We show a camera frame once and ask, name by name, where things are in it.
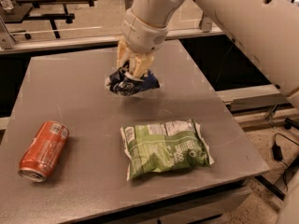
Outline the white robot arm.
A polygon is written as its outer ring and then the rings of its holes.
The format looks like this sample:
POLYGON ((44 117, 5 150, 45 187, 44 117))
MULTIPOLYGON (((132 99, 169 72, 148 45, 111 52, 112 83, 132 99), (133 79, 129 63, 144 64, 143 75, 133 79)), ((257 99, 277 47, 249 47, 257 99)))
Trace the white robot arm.
MULTIPOLYGON (((117 66, 140 78, 185 0, 134 0, 126 11, 117 66)), ((193 0, 288 101, 299 108, 299 8, 286 0, 193 0)))

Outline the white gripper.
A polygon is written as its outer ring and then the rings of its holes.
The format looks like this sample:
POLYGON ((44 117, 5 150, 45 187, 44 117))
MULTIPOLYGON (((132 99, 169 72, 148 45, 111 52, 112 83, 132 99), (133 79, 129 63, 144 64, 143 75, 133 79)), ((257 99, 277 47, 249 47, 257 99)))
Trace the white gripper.
POLYGON ((126 10, 121 30, 124 38, 118 43, 117 67, 123 67, 129 61, 129 73, 133 77, 141 78, 153 63, 154 55, 151 51, 163 45, 167 28, 157 28, 144 23, 129 8, 126 10))

